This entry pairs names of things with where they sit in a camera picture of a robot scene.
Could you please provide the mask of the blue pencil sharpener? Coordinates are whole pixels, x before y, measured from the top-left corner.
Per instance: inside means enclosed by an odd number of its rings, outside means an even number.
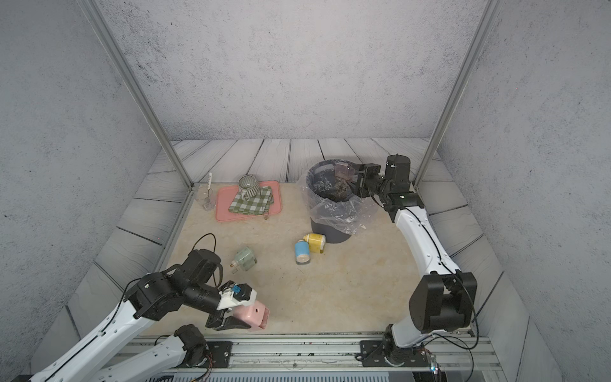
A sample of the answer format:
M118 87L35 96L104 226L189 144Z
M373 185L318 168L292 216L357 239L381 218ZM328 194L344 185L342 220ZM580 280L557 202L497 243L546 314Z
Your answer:
M294 245L294 253L295 253L296 264L304 265L310 262L310 259L311 259L310 245L306 241L299 240Z

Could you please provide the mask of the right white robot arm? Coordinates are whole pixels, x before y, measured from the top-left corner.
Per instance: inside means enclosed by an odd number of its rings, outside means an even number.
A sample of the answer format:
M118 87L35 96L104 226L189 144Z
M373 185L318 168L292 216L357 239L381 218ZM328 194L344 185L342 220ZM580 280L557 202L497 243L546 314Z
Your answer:
M380 342L361 342L356 360L364 367L423 364L433 381L442 381L442 369L427 347L444 339L472 353L472 345L450 339L450 333L477 325L477 280L444 249L410 174L411 161L401 154L388 156L385 166L360 164L355 170L351 190L360 198L370 197L388 213L404 235L421 276L409 299L408 317L388 326Z

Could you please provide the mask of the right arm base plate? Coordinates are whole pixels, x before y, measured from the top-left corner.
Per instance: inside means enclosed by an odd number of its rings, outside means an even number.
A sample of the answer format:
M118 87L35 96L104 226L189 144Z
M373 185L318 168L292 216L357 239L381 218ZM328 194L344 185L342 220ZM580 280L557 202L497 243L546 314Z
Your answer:
M427 368L430 365L420 348L399 348L382 340L361 341L355 358L366 368Z

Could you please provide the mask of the aluminium mounting rail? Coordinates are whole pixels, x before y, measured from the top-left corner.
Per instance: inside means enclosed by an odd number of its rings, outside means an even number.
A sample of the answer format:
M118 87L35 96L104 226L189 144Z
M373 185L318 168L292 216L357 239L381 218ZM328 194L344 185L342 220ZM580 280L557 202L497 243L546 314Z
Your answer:
M427 368L366 368L356 360L360 342L382 340L381 333L318 335L210 335L206 342L233 342L227 369L213 372L365 372L407 370L420 373L454 373L462 381L504 381L506 376L487 337L466 332L433 334L411 347L420 348Z

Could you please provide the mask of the pink pencil sharpener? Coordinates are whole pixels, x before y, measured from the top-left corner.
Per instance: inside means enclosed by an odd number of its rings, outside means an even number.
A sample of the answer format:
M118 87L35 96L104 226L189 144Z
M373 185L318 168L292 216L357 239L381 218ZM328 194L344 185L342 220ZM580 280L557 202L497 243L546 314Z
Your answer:
M246 307L236 307L232 312L234 317L250 326L250 331L266 329L270 316L270 310L259 301L255 301L252 305Z

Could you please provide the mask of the left metal frame post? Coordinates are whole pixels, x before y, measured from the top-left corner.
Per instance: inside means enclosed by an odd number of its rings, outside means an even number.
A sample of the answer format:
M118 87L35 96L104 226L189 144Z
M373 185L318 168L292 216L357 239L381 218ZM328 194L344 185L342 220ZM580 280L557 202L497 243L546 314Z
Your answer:
M175 168L176 172L178 172L178 176L186 185L186 188L192 189L194 187L194 181L187 173L176 150L173 148L165 129L162 127L159 118L151 106L151 103L138 83L135 74L131 70L126 57L124 56L115 37L113 36L113 33L108 27L108 24L106 23L99 6L96 4L96 1L81 0L79 1L79 5L86 19L89 21L95 35L100 40L105 52L118 71L119 76L121 76L128 92L138 106L138 109L143 114L149 128L152 130L157 141L170 160L170 164L173 166L173 168Z

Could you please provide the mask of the metal frame post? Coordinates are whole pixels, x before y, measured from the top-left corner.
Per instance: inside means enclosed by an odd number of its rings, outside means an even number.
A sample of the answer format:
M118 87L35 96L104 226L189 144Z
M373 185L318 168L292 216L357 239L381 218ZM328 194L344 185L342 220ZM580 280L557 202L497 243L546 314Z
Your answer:
M124 56L115 37L113 36L113 33L108 27L108 24L106 23L99 6L96 4L96 1L81 0L79 1L79 5L86 19L89 21L95 35L100 40L105 52L118 71L119 76L121 76L128 92L138 106L138 109L143 114L149 128L152 130L157 141L170 160L170 164L173 166L173 168L175 168L176 172L178 172L178 176L186 185L186 188L192 189L194 187L194 181L187 173L176 150L173 148L165 129L162 127L159 118L151 106L151 103L138 83L135 74L131 70L126 57Z
M469 77L476 66L478 58L481 55L481 51L484 48L485 41L493 26L495 17L498 15L500 6L500 0L489 0L485 5L480 22L475 30L471 43L469 44L469 48L466 51L466 55L461 63L461 68L458 71L455 82L453 83L450 95L448 96L446 104L442 109L442 113L440 114L439 120L432 132L421 165L416 173L414 181L415 188L418 188L424 181L426 172L431 165L434 154L437 149L439 149L443 136L449 128L453 113L461 100L462 94L464 93L464 90L469 82Z

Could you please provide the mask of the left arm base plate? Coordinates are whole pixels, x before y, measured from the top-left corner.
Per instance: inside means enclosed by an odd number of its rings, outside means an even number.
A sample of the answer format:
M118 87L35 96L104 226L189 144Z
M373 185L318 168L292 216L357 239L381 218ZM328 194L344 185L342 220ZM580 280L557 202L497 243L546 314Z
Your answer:
M227 369L232 356L233 342L212 341L198 345L186 364L191 368Z

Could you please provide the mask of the right metal frame post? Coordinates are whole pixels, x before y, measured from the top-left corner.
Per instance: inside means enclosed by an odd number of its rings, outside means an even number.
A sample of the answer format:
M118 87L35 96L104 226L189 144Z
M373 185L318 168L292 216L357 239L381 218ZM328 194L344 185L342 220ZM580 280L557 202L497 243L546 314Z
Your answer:
M478 58L481 55L481 51L484 48L485 41L493 26L495 17L498 15L500 6L500 0L489 0L485 5L480 22L475 30L471 43L469 44L469 48L466 51L466 55L461 63L461 68L458 71L455 82L453 83L450 95L448 96L446 104L442 109L442 113L440 114L439 120L432 132L421 165L416 173L414 181L415 188L418 188L424 181L426 172L431 165L434 154L437 149L439 149L443 136L449 128L453 113L461 100L462 94L464 93L464 90L469 82L469 77L476 66Z

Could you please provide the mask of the ribbed grey cup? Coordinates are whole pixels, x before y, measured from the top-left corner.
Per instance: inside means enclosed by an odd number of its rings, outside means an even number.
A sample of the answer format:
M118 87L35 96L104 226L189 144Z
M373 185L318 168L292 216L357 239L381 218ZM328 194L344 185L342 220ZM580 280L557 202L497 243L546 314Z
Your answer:
M243 175L238 181L238 187L240 197L245 201L260 195L260 184L252 175Z

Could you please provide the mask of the green white pencil sharpener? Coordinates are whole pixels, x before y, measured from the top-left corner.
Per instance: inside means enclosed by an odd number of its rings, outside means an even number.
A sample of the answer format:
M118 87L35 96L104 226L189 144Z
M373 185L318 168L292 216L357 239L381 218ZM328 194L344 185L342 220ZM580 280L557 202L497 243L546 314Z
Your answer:
M251 248L244 247L236 253L230 264L232 273L247 272L258 263L255 253Z

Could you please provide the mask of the clear glass with stick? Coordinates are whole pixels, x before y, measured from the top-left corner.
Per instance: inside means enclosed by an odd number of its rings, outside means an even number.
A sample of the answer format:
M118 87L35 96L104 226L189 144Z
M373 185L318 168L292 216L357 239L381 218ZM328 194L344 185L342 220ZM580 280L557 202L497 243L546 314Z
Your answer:
M216 208L216 196L213 192L212 172L209 172L207 175L206 185L201 186L198 190L196 201L205 211L213 211Z

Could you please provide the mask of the pink plastic tray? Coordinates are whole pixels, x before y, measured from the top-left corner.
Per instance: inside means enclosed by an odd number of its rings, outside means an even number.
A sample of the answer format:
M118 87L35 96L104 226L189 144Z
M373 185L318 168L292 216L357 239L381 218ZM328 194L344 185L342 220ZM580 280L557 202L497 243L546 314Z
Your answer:
M273 203L269 209L269 216L279 214L282 209L282 198L280 194L280 186L277 181L262 181L261 186L270 186L273 194ZM243 215L231 213L229 207L235 196L239 192L237 185L221 187L216 192L216 220L219 222L240 221L245 219L256 218L254 215Z

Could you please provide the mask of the pink sharpener shavings tray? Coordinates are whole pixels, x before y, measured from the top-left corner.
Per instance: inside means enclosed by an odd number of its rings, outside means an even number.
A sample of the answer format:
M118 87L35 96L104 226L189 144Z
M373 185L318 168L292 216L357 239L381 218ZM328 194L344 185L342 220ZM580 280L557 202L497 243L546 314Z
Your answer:
M348 184L356 184L358 180L357 166L351 162L337 162L334 165L334 177Z

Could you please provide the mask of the green checkered cloth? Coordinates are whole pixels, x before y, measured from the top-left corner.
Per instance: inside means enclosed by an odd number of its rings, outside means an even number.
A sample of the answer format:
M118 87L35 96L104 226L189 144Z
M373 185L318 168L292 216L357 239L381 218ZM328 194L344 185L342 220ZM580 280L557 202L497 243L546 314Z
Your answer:
M228 208L230 213L246 216L261 216L270 213L270 208L274 204L273 191L270 186L264 186L258 195L244 199L238 193L232 200Z

